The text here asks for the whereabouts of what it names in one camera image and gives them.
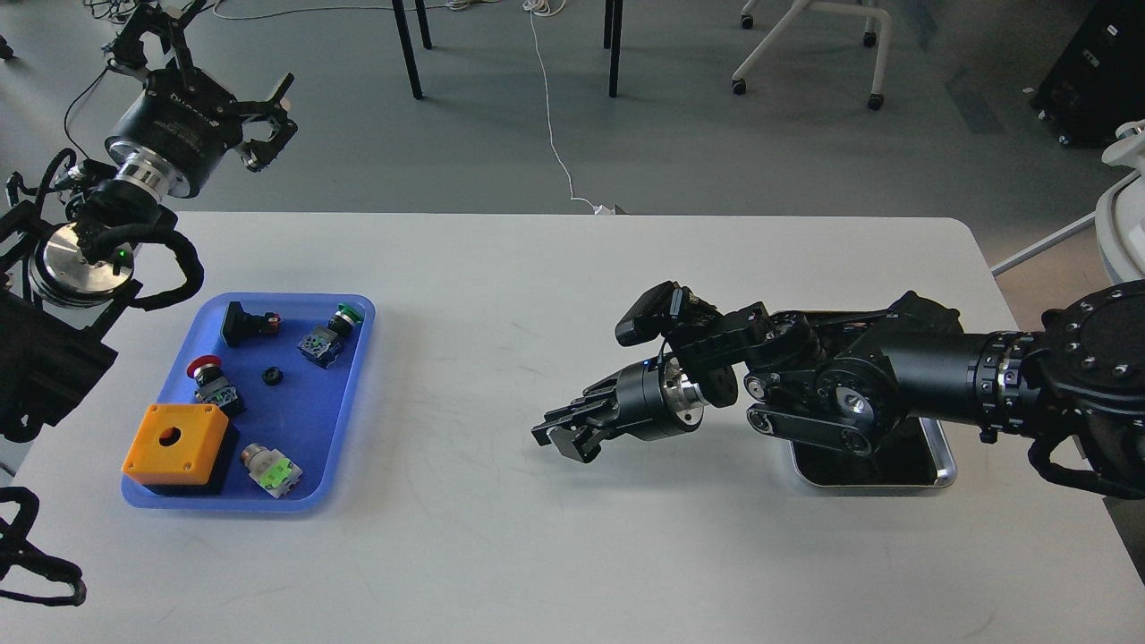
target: electrical switch component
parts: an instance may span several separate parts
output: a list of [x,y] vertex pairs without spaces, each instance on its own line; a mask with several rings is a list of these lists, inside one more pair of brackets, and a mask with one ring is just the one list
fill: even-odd
[[218,405],[228,417],[243,413],[246,403],[222,374],[222,359],[218,355],[200,355],[187,366],[187,377],[199,385],[195,390],[195,399],[203,403]]
[[267,367],[266,371],[262,372],[262,382],[268,386],[276,386],[283,382],[283,370],[277,367]]
[[231,301],[227,304],[227,314],[222,319],[222,339],[227,341],[227,346],[234,348],[246,338],[277,336],[282,321],[282,315],[277,313],[252,315],[243,311],[242,303]]
[[298,350],[307,360],[325,369],[342,353],[346,338],[350,337],[354,328],[363,320],[354,307],[340,304],[326,325],[316,324],[298,344]]
[[238,441],[214,405],[152,405],[123,472],[156,494],[218,494]]
[[246,446],[238,458],[251,472],[251,480],[275,498],[294,489],[298,480],[302,478],[302,468],[295,465],[282,451],[268,449],[256,442]]

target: white table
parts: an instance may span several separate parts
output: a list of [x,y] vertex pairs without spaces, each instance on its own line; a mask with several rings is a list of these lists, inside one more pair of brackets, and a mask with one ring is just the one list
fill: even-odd
[[[78,608],[0,603],[3,642],[1134,642],[1143,588],[1100,500],[1043,482],[1027,441],[948,425],[949,489],[800,485],[747,402],[591,465],[529,429],[656,351],[613,325],[663,280],[732,311],[870,309],[907,289],[1013,321],[950,220],[185,213],[207,281],[128,312],[119,361],[16,482],[32,542],[79,563]],[[163,251],[139,270],[175,276]],[[337,488],[295,517],[139,510],[119,466],[199,304],[360,292],[379,320]],[[1067,305],[1069,303],[1047,303]]]

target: black table leg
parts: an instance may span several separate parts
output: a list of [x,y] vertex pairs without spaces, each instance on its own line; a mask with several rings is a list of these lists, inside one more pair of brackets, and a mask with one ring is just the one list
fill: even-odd
[[605,0],[605,49],[613,46],[613,0]]
[[410,91],[413,97],[421,100],[421,80],[418,78],[418,63],[413,60],[413,44],[410,42],[410,23],[405,21],[405,7],[402,0],[394,0],[394,21],[397,23],[397,38],[402,41],[402,55],[405,56],[405,72],[410,74]]
[[624,0],[606,0],[613,3],[613,60],[608,68],[608,95],[616,97],[616,78],[621,71],[621,22],[624,19]]
[[429,23],[426,21],[426,0],[413,0],[413,6],[418,10],[418,28],[421,30],[421,46],[426,49],[433,49],[433,42],[429,40]]

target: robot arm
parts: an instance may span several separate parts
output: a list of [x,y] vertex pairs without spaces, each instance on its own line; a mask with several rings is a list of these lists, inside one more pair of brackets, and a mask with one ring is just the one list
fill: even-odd
[[[195,0],[181,15],[140,2],[116,39],[104,47],[109,69],[137,78],[143,91],[105,141],[112,164],[79,160],[62,150],[35,188],[14,173],[6,183],[11,210],[0,217],[0,435],[24,442],[44,425],[74,409],[116,360],[104,335],[128,308],[151,311],[181,303],[203,285],[203,266],[191,242],[175,230],[175,213],[160,204],[167,195],[194,197],[222,156],[238,151],[256,172],[275,159],[298,127],[284,99],[291,74],[266,101],[238,101],[195,66],[183,30],[204,9]],[[166,66],[147,69],[142,39],[156,34]],[[266,121],[266,141],[244,141],[243,127]],[[50,194],[66,196],[65,221],[44,219]],[[21,196],[32,201],[19,201]],[[184,283],[139,297],[135,254],[141,244],[163,244],[175,256]],[[9,270],[21,266],[23,293],[9,291]],[[44,308],[102,306],[96,320],[77,329]],[[21,566],[71,594],[34,597],[0,590],[0,597],[46,605],[79,605],[86,589],[79,567],[44,555],[27,542],[37,500],[23,488],[0,490],[0,501],[19,504],[11,524],[0,519],[0,580]]]
[[[1033,439],[1029,462],[1053,484],[1145,497],[1145,281],[1043,315],[1037,333],[963,333],[958,312],[907,292],[883,311],[781,312],[761,303],[719,315],[665,282],[617,324],[625,346],[663,336],[670,353],[629,366],[532,429],[539,445],[591,462],[603,440],[694,431],[703,407],[735,402],[748,368],[758,432],[870,458],[925,416],[980,427],[982,442]],[[1093,471],[1053,463],[1076,437]]]

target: white chair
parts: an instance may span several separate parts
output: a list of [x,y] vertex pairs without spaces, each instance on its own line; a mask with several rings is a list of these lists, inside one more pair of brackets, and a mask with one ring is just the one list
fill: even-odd
[[[743,10],[740,11],[740,26],[743,29],[751,29],[755,22],[751,17],[751,9],[756,6],[759,0],[748,0],[748,3],[743,6]],[[805,10],[811,11],[828,11],[832,14],[847,14],[853,16],[866,16],[867,24],[863,30],[862,44],[866,47],[874,47],[878,44],[878,50],[875,55],[875,79],[870,85],[870,97],[867,100],[867,107],[877,110],[883,107],[883,80],[886,77],[886,55],[891,48],[891,14],[886,13],[884,9],[879,9],[875,6],[875,0],[858,0],[855,5],[844,5],[842,2],[832,2],[830,0],[793,0],[791,2],[791,8],[788,9],[787,14],[780,18],[780,22],[775,23],[775,26],[767,32],[764,40],[751,52],[751,54],[743,61],[735,73],[732,74],[732,91],[736,94],[743,94],[748,91],[748,83],[743,79],[744,74],[751,71],[751,68],[756,65],[756,61],[771,47],[780,36],[791,26],[799,14]],[[878,22],[878,36],[875,34],[875,22]]]

